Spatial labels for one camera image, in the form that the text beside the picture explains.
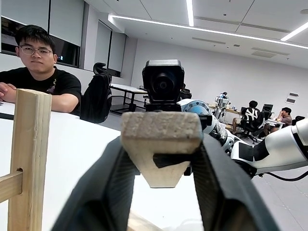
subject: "black hair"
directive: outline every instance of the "black hair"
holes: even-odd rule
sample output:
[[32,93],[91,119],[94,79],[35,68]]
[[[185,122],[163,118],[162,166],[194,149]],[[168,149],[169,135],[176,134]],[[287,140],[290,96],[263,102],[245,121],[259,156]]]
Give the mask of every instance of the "black hair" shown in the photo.
[[284,107],[283,109],[281,109],[282,111],[285,111],[288,114],[291,114],[292,110],[288,107]]
[[27,25],[17,31],[15,40],[18,46],[22,40],[26,41],[27,39],[43,42],[51,47],[53,53],[55,52],[55,44],[52,37],[40,26]]
[[257,106],[258,106],[258,102],[257,101],[252,100],[252,101],[249,102],[249,107],[256,108]]

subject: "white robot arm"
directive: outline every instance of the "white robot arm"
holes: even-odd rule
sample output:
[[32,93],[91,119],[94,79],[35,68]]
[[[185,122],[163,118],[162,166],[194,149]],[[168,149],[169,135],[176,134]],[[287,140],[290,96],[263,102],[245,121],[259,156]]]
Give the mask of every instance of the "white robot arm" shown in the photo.
[[308,119],[278,130],[258,145],[235,143],[231,158],[251,176],[308,165]]
[[[200,100],[185,99],[178,104],[181,105],[183,112],[199,115],[212,114],[209,106]],[[270,134],[255,146],[222,129],[214,116],[212,116],[212,125],[207,126],[203,132],[219,140],[224,151],[251,178],[263,173],[308,165],[308,119]]]
[[178,104],[181,106],[183,112],[192,112],[198,115],[211,115],[212,125],[207,126],[203,132],[217,139],[223,150],[228,155],[231,154],[234,143],[240,141],[240,139],[231,134],[228,130],[221,128],[220,122],[212,114],[210,107],[205,102],[201,100],[184,99],[179,101]]

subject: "ceiling light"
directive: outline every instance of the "ceiling light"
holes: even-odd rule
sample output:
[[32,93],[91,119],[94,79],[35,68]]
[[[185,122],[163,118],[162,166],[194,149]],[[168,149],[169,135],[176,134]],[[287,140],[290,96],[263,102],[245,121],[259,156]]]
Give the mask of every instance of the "ceiling light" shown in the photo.
[[308,9],[304,9],[300,11],[301,14],[308,14]]
[[186,0],[187,13],[188,13],[188,23],[189,26],[193,26],[193,0]]
[[306,30],[308,28],[308,22],[303,24],[302,26],[300,26],[298,29],[292,31],[290,34],[288,34],[287,36],[283,37],[281,39],[281,41],[287,41],[290,38],[292,38],[293,36],[297,35],[298,33],[302,32],[303,30]]
[[208,29],[191,27],[191,26],[183,26],[183,25],[171,24],[171,23],[162,23],[162,22],[158,22],[158,21],[150,21],[150,20],[145,20],[145,19],[140,19],[140,18],[131,18],[131,17],[126,17],[126,16],[109,14],[108,21],[112,22],[112,18],[120,18],[120,19],[125,19],[125,20],[130,20],[130,21],[151,23],[151,24],[162,25],[162,26],[171,26],[171,27],[177,27],[177,28],[183,28],[183,29],[189,29],[189,30],[204,31],[204,32],[209,32],[209,33],[214,33],[214,34],[229,35],[229,36],[234,36],[234,37],[239,37],[239,38],[253,39],[253,40],[258,40],[258,41],[263,41],[263,42],[271,42],[271,43],[286,45],[286,46],[290,46],[290,47],[303,48],[303,49],[308,50],[308,47],[305,47],[305,46],[296,45],[296,44],[287,43],[287,42],[276,41],[276,40],[271,40],[271,39],[266,39],[266,38],[258,38],[258,37],[240,35],[240,34],[233,34],[233,33],[228,33],[228,32],[223,32],[223,31],[208,30]]

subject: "white table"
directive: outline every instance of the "white table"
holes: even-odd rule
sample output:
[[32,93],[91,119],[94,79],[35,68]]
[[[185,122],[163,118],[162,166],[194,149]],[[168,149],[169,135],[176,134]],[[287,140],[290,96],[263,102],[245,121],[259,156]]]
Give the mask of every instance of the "white table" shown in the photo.
[[[12,104],[0,112],[13,112]],[[10,173],[13,121],[0,119],[0,176]],[[51,113],[42,230],[49,231],[79,178],[120,135],[69,114]],[[182,177],[175,189],[150,189],[136,176],[131,210],[168,231],[203,231],[192,176]],[[0,231],[7,230],[8,202],[0,204]]]
[[285,124],[283,122],[280,122],[280,121],[276,121],[276,120],[273,120],[273,119],[268,119],[265,121],[265,124],[271,124],[272,126],[274,126],[275,124],[279,124],[279,130],[282,129],[282,126]]
[[[113,105],[111,107],[111,112],[121,115],[124,110],[127,110],[129,112],[134,112],[136,110],[136,107],[139,107],[137,105],[134,104],[134,99],[135,99],[135,94],[147,94],[148,92],[146,92],[145,90],[142,89],[138,89],[132,86],[126,86],[126,85],[122,85],[122,84],[111,84],[111,88],[115,89],[115,90],[120,90],[120,91],[124,91],[124,99],[123,99],[123,105]],[[126,97],[127,97],[127,93],[131,93],[131,99],[130,99],[130,103],[126,102]]]
[[[9,115],[14,115],[15,112],[15,104],[14,103],[7,103],[2,102],[3,105],[0,105],[0,113],[5,113]],[[60,116],[61,118],[79,118],[77,115],[68,114],[68,113],[61,113],[61,112],[52,112],[52,115]]]

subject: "computer monitor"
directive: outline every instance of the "computer monitor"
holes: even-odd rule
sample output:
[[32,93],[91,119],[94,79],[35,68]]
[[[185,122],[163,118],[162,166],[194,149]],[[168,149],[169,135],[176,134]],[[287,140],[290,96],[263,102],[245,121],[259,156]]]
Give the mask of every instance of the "computer monitor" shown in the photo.
[[272,104],[264,104],[262,111],[267,111],[267,112],[271,112],[273,109],[273,105]]

